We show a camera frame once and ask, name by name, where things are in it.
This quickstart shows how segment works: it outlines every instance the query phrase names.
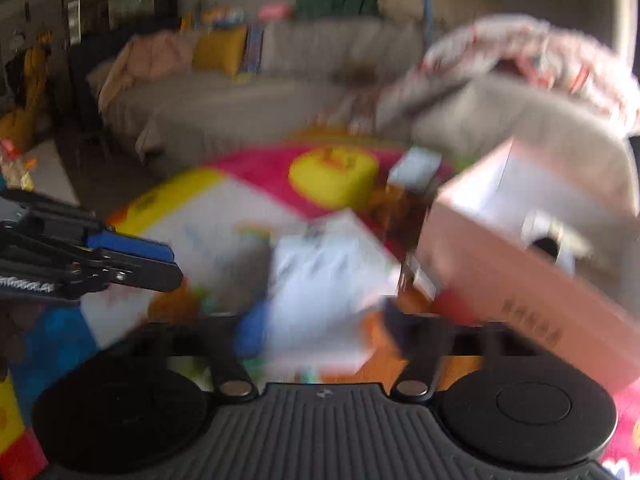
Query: yellow round container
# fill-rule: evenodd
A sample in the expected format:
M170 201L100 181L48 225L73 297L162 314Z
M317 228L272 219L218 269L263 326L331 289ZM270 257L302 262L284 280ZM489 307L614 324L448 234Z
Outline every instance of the yellow round container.
M289 167L289 183L325 209L363 208L378 176L378 160L362 150L321 148L300 155Z

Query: green object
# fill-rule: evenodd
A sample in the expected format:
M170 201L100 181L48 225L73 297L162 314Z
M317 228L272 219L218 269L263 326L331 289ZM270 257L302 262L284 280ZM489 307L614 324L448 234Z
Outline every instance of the green object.
M296 0L296 18L378 16L378 0Z

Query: yellow pillow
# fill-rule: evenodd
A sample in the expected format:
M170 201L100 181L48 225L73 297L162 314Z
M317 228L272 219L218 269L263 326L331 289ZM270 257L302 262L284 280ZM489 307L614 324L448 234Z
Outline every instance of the yellow pillow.
M235 75L244 56L246 25L203 34L193 51L193 67Z

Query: metal bolt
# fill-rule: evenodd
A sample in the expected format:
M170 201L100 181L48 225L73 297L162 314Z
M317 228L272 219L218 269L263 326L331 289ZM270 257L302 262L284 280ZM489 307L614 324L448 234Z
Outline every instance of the metal bolt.
M227 381L220 386L220 391L227 397L244 397L253 389L253 385L247 381Z
M396 390L407 397L420 397L429 391L429 387L422 381L402 381L396 386Z

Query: open cardboard box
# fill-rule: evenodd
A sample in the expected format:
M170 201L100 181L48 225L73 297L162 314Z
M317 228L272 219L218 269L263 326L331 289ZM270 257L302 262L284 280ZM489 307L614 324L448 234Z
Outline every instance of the open cardboard box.
M542 210L588 238L616 272L606 285L527 250ZM478 319L508 323L612 393L640 377L640 221L542 154L509 140L443 186L417 257Z

